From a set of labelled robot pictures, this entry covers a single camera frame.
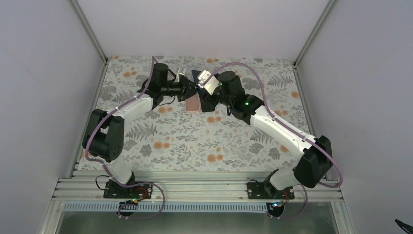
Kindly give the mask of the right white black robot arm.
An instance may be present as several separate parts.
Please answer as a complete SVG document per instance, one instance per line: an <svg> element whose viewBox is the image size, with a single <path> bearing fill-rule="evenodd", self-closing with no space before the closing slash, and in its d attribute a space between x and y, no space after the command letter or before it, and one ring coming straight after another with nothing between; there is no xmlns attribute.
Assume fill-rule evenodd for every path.
<svg viewBox="0 0 413 234"><path fill-rule="evenodd" d="M276 198L282 190L295 185L314 188L333 166L326 154L332 153L331 141L325 137L315 137L302 132L275 113L268 113L264 101L247 94L241 79L232 71L211 75L204 70L196 78L201 91L201 101L211 108L222 104L228 115L264 131L293 156L298 163L284 169L275 169L267 178L264 193Z"/></svg>

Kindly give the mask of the black smartphone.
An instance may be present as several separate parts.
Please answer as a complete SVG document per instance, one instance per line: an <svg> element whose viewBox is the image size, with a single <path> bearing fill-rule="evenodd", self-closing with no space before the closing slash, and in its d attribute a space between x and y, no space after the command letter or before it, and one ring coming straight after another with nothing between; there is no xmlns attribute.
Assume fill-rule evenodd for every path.
<svg viewBox="0 0 413 234"><path fill-rule="evenodd" d="M215 107L218 105L219 100L210 94L204 94L200 97L201 110L203 113L215 111Z"/></svg>

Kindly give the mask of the pink phone case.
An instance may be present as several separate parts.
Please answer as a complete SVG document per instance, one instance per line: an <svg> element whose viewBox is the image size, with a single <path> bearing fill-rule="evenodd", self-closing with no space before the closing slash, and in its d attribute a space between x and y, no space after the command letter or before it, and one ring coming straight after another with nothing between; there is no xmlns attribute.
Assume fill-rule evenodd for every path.
<svg viewBox="0 0 413 234"><path fill-rule="evenodd" d="M185 100L185 110L188 113L197 113L201 110L199 95L195 94Z"/></svg>

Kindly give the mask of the lavender phone case with ring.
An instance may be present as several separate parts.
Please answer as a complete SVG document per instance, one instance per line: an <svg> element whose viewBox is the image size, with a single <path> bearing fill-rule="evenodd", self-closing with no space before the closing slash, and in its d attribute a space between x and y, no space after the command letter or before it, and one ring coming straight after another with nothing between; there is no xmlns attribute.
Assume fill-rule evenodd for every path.
<svg viewBox="0 0 413 234"><path fill-rule="evenodd" d="M199 71L199 70L191 70L191 75L192 75L192 78L193 78L193 82L194 83L199 83L199 78L198 78L198 76L201 74L201 71Z"/></svg>

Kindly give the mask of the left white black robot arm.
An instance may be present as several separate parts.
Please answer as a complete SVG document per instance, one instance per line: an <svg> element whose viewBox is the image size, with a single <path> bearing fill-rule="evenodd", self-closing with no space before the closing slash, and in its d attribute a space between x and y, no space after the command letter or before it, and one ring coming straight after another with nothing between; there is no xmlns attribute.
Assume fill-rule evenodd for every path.
<svg viewBox="0 0 413 234"><path fill-rule="evenodd" d="M116 191L123 197L135 192L134 174L121 157L125 124L143 116L160 105L164 97L184 101L197 93L196 84L185 72L177 72L175 81L168 81L169 67L155 63L150 75L125 103L109 110L91 112L82 146L88 161L100 163L109 178L117 183Z"/></svg>

